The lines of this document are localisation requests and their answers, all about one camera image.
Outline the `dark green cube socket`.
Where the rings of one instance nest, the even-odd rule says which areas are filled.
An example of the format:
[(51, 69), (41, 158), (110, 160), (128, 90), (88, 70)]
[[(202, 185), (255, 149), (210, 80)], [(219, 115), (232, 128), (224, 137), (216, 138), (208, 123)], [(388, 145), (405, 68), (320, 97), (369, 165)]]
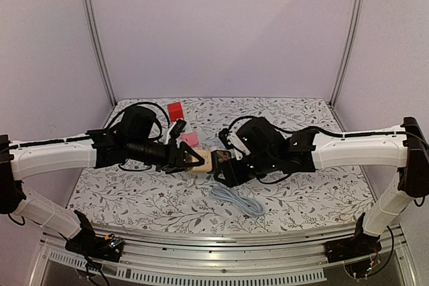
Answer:
[(212, 168), (218, 169), (221, 163), (231, 159), (231, 152), (223, 149), (215, 149), (211, 151)]

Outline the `beige cube socket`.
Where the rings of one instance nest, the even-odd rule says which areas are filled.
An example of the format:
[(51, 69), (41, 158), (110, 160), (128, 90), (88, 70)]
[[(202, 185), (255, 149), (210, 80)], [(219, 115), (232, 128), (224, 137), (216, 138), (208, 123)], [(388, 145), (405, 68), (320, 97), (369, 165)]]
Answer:
[(186, 172), (193, 174), (210, 173), (213, 169), (212, 153), (208, 150), (196, 150), (196, 152), (204, 159), (204, 163), (199, 166), (191, 167), (187, 169)]

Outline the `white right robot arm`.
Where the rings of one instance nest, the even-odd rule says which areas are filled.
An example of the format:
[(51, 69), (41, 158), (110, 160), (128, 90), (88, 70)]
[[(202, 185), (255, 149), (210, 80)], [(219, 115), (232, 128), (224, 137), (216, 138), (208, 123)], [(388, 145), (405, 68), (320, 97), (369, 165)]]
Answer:
[(229, 188), (280, 171), (295, 173), (339, 166), (384, 165), (396, 173), (388, 188), (357, 224), (347, 241), (351, 256), (360, 257), (410, 202), (428, 195), (428, 143), (413, 117), (386, 129), (335, 133), (316, 126), (285, 130), (264, 117), (245, 117), (236, 134), (231, 127), (219, 139), (235, 156), (220, 163), (214, 178)]

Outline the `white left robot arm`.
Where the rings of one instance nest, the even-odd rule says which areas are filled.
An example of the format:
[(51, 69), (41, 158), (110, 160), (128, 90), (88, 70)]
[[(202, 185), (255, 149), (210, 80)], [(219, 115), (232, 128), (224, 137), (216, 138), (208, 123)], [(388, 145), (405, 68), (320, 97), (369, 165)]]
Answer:
[(185, 142), (177, 142), (186, 123), (178, 119), (162, 134), (150, 135), (159, 126), (150, 102), (132, 104), (117, 113), (102, 129), (75, 137), (34, 142), (12, 142), (1, 136), (1, 213), (15, 214), (55, 230), (85, 255), (100, 248), (87, 217), (71, 212), (34, 192), (22, 181), (33, 175), (74, 168), (105, 168), (129, 160), (154, 166), (166, 174), (204, 165), (204, 158)]

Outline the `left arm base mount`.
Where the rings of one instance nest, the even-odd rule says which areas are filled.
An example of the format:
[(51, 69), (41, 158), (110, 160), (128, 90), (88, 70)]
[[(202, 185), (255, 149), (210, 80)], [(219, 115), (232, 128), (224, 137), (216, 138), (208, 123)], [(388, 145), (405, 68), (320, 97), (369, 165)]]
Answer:
[(123, 252), (124, 240), (114, 234), (97, 236), (88, 218), (78, 210), (74, 213), (79, 219), (80, 231), (75, 237), (66, 238), (65, 249), (84, 257), (118, 263)]

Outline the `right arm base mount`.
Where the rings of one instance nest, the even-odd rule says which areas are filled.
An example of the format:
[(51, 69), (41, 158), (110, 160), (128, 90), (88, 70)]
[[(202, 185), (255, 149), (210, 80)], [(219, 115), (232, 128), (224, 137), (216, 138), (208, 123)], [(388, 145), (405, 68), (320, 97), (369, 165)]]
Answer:
[(324, 243), (324, 255), (329, 263), (371, 255), (381, 250), (380, 236), (369, 236), (363, 231), (365, 213), (360, 215), (354, 235)]

